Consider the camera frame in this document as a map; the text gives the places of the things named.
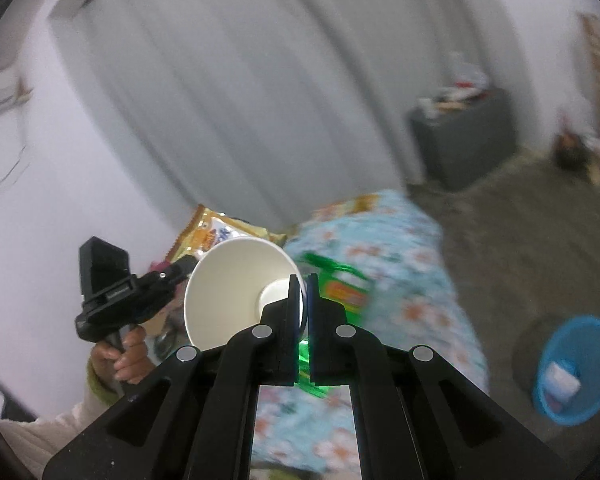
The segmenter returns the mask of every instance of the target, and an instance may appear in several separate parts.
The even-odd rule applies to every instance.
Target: blue wastebasket
[[[542,378],[551,362],[559,364],[576,376],[582,387],[559,413],[547,402]],[[562,426],[576,426],[589,420],[600,410],[600,319],[579,316],[564,323],[544,347],[536,384],[534,406]]]

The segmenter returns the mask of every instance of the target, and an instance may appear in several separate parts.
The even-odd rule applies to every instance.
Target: person's arm
[[[35,422],[0,420],[0,432],[20,461],[36,478],[42,476],[46,463],[81,431],[118,400],[110,387],[114,380],[138,384],[155,365],[147,357],[142,327],[129,332],[121,354],[100,342],[91,351],[87,365],[87,387],[80,404],[53,420]]]

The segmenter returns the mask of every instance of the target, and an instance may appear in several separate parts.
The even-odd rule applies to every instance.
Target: white wall
[[[74,329],[78,247],[99,236],[127,249],[132,270],[144,272],[190,213],[181,204],[167,220],[104,141],[56,50],[46,18],[56,1],[43,2],[18,57],[32,99],[0,116],[0,176],[22,135],[28,146],[25,165],[0,188],[0,381],[46,416],[82,398],[91,345]]]
[[[565,107],[574,127],[594,125],[593,87],[578,12],[599,0],[465,0],[487,45],[494,80],[512,92],[527,147],[548,150]]]

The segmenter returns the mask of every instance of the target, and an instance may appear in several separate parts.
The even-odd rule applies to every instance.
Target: white sleeve
[[[41,478],[51,457],[108,408],[109,405],[100,400],[87,386],[83,402],[76,404],[70,412],[58,415],[54,420],[0,420],[0,432],[27,469],[36,478]]]

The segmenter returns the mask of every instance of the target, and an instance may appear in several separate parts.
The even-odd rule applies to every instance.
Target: metal pin
[[[257,337],[258,339],[264,339],[266,337],[269,337],[273,333],[273,330],[269,325],[258,325],[253,327],[251,333],[254,335],[254,337]]]
[[[413,349],[413,356],[418,361],[426,363],[433,359],[433,350],[428,346],[416,346],[416,348]]]
[[[340,337],[353,337],[356,335],[356,329],[351,325],[340,325],[336,329],[336,334]]]
[[[183,346],[176,352],[176,357],[183,363],[192,361],[198,355],[198,351],[193,346]]]

